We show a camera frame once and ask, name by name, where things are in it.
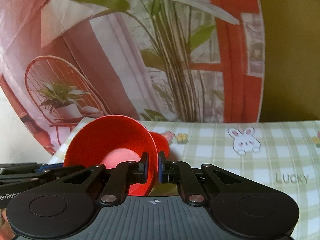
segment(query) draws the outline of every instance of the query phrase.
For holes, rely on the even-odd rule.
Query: silver rivet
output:
[[[105,203],[111,203],[117,200],[117,197],[114,195],[104,195],[101,197],[101,201]]]
[[[200,203],[200,202],[204,201],[204,196],[198,195],[198,194],[196,194],[196,195],[191,195],[191,196],[189,197],[189,200],[190,200],[192,203]]]

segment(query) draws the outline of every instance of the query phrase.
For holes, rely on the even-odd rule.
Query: white bunny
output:
[[[248,127],[244,134],[239,130],[231,128],[228,130],[233,140],[233,149],[241,156],[248,152],[258,153],[261,148],[260,142],[253,136],[254,128]]]

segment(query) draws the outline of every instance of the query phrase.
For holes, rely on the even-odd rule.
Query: wooden chair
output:
[[[80,107],[91,106],[102,111],[103,115],[107,115],[107,111],[99,99],[100,95],[97,94],[94,87],[71,63],[63,58],[55,56],[36,57],[28,65],[24,80],[31,99],[45,119],[51,123],[49,127],[56,128],[57,139],[60,145],[59,127],[69,127],[71,132],[73,127],[75,127],[82,118],[65,120],[62,119],[55,109],[50,112],[45,106],[40,106],[41,103],[45,101],[45,97],[38,92],[38,90],[45,88],[42,82],[62,82],[76,86],[78,90],[89,92],[90,94],[81,96],[83,101],[78,101]]]

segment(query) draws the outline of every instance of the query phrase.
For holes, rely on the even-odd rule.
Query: human hand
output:
[[[2,211],[2,217],[4,219],[4,223],[0,224],[0,240],[11,240],[14,238],[14,233],[8,223],[6,210],[3,209]]]

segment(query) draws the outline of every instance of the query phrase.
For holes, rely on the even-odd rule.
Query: yellow wall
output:
[[[261,122],[320,120],[320,0],[261,0],[266,32]]]

